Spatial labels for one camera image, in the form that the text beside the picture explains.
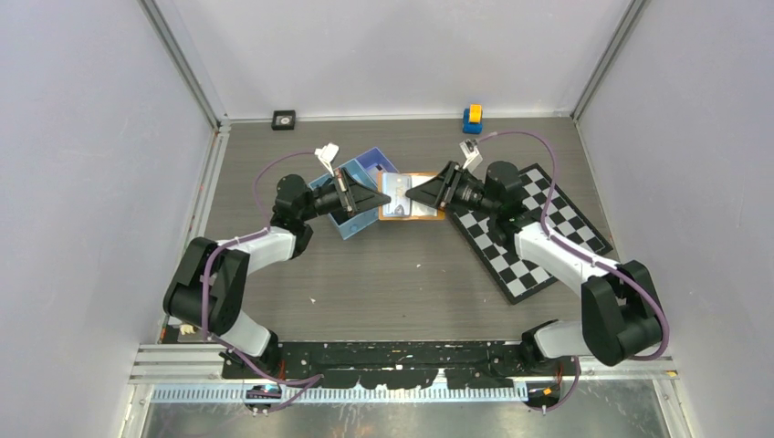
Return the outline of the light blue patterned credit card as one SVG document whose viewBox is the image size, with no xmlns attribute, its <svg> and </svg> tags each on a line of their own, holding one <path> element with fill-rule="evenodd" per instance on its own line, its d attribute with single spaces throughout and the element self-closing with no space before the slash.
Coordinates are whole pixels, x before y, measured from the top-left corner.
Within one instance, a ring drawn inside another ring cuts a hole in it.
<svg viewBox="0 0 774 438">
<path fill-rule="evenodd" d="M 387 172 L 382 176 L 382 192 L 391 200 L 382 207 L 387 218 L 404 218 L 411 215 L 412 201 L 406 192 L 413 186 L 412 177 L 401 173 Z"/>
</svg>

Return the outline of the orange leather card holder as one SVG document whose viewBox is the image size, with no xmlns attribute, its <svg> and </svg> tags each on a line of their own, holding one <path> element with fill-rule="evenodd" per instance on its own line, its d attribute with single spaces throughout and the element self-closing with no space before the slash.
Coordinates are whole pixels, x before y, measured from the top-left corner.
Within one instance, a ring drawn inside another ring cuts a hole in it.
<svg viewBox="0 0 774 438">
<path fill-rule="evenodd" d="M 377 178 L 378 189 L 388 195 L 391 201 L 378 208 L 380 221 L 441 221 L 445 219 L 443 211 L 410 199 L 409 189 L 427 183 L 435 177 L 431 172 L 380 172 Z"/>
</svg>

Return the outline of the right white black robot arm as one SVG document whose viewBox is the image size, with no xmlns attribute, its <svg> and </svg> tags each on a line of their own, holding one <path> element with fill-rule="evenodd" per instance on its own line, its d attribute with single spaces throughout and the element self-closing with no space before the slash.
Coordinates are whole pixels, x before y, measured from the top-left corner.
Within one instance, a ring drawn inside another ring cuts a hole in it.
<svg viewBox="0 0 774 438">
<path fill-rule="evenodd" d="M 615 366 L 665 353 L 670 328 L 648 269 L 635 260 L 622 264 L 598 256 L 551 230 L 546 216 L 524 206 L 524 183 L 514 164 L 493 162 L 480 180 L 449 162 L 405 195 L 436 210 L 486 215 L 495 244 L 545 269 L 579 295 L 580 320 L 554 320 L 523 334 L 520 358 L 529 372 L 544 374 L 560 357 L 591 355 Z"/>
</svg>

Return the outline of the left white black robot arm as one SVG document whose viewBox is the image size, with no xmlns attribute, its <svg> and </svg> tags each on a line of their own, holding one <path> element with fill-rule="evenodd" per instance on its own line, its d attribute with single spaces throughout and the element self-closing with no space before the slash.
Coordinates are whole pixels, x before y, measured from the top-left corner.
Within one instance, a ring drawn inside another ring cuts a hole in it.
<svg viewBox="0 0 774 438">
<path fill-rule="evenodd" d="M 262 268 L 300 256 L 313 236 L 309 220 L 336 212 L 354 216 L 390 200 L 343 168 L 316 188 L 297 174 L 287 175 L 277 183 L 267 228 L 224 241 L 196 237 L 188 244 L 162 309 L 245 353 L 249 370 L 259 378 L 270 377 L 280 363 L 278 351 L 269 347 L 277 336 L 242 309 L 247 278 Z"/>
</svg>

